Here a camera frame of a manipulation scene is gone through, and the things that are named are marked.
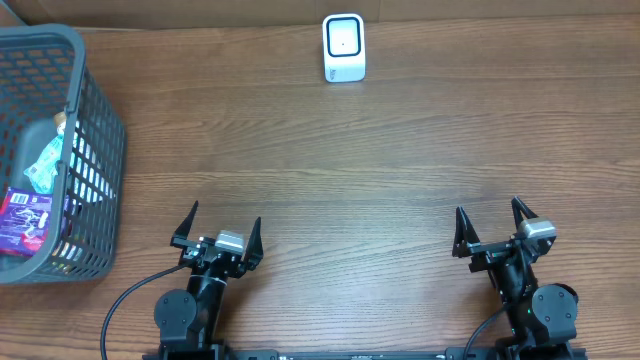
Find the white tube with gold cap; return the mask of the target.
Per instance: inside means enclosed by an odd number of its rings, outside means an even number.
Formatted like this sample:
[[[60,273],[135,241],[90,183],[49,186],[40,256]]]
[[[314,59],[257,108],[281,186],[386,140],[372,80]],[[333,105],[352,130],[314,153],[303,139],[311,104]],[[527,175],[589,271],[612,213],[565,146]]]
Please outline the white tube with gold cap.
[[[67,116],[64,111],[57,113],[53,117],[54,124],[56,126],[56,132],[59,136],[63,136],[65,134]]]

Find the teal package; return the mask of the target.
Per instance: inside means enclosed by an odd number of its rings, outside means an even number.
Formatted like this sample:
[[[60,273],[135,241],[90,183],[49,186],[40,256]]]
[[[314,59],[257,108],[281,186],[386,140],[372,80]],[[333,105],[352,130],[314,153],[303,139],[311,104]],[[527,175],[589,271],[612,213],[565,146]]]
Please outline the teal package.
[[[38,159],[23,171],[33,189],[39,194],[51,195],[58,175],[57,162],[61,158],[64,137],[58,134],[42,150]]]

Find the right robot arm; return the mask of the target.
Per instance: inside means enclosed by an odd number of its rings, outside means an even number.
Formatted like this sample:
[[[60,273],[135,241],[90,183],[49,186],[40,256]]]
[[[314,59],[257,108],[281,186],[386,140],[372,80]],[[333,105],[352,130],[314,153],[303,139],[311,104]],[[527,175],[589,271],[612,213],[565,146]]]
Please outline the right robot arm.
[[[472,273],[485,272],[499,294],[501,307],[481,323],[467,340],[462,359],[585,359],[574,350],[579,296],[566,284],[541,286],[532,265],[552,248],[557,229],[519,197],[511,200],[515,232],[503,242],[483,243],[463,207],[456,208],[452,255],[469,258]],[[479,335],[501,315],[511,328],[509,337],[492,347],[475,348]]]

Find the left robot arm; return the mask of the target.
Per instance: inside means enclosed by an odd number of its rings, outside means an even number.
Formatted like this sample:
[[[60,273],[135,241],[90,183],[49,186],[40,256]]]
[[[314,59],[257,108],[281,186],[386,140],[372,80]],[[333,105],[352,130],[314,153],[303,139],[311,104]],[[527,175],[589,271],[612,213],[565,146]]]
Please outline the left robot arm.
[[[260,219],[248,239],[230,231],[190,239],[197,208],[192,206],[170,240],[181,250],[178,266],[189,269],[190,276],[184,289],[170,290],[156,302],[157,359],[214,359],[220,346],[213,334],[228,282],[255,270],[264,257]]]

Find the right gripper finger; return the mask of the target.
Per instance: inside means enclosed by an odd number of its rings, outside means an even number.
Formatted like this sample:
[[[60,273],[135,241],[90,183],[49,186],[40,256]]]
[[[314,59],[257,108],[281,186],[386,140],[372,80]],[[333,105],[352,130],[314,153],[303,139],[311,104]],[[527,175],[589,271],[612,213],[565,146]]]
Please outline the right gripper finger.
[[[452,256],[463,258],[472,256],[481,244],[473,224],[464,208],[456,208],[456,229],[452,246]]]
[[[516,226],[517,234],[530,235],[532,219],[536,219],[538,215],[532,211],[518,196],[511,200],[511,207]]]

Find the purple snack package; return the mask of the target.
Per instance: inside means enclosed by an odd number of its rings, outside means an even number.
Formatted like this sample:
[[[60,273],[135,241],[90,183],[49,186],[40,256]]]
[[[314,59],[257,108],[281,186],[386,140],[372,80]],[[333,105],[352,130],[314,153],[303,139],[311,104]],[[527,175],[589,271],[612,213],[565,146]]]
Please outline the purple snack package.
[[[9,187],[1,205],[1,252],[31,257],[44,244],[53,196]]]

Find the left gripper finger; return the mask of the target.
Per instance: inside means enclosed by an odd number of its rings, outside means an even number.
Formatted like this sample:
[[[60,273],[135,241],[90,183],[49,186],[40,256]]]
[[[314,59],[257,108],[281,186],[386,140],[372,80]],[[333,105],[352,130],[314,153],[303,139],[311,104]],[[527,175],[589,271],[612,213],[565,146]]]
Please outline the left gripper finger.
[[[197,213],[199,202],[195,201],[188,215],[182,221],[182,223],[177,227],[174,231],[172,238],[173,239],[187,239],[195,219],[195,215]]]
[[[264,257],[261,238],[261,218],[255,220],[252,232],[247,242],[243,263],[247,270],[255,270]]]

